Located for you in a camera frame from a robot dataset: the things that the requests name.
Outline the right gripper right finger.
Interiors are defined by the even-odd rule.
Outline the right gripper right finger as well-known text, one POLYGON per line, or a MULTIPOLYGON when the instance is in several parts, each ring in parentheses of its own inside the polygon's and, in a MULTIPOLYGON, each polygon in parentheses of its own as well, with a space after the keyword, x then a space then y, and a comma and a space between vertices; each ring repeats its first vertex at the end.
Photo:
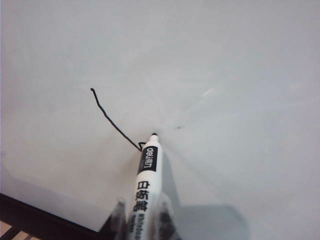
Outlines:
POLYGON ((154 217, 155 240, 181 240, 174 222, 174 212, 170 198, 165 194, 159 195, 154 217))

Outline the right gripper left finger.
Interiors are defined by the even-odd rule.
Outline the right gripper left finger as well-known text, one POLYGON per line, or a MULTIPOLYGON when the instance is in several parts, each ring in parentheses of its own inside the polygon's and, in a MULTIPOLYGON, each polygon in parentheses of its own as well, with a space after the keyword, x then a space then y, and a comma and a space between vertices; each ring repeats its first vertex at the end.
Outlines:
POLYGON ((123 197, 117 197, 116 200, 111 214, 99 230, 102 240, 124 240, 126 238, 126 203, 123 197))

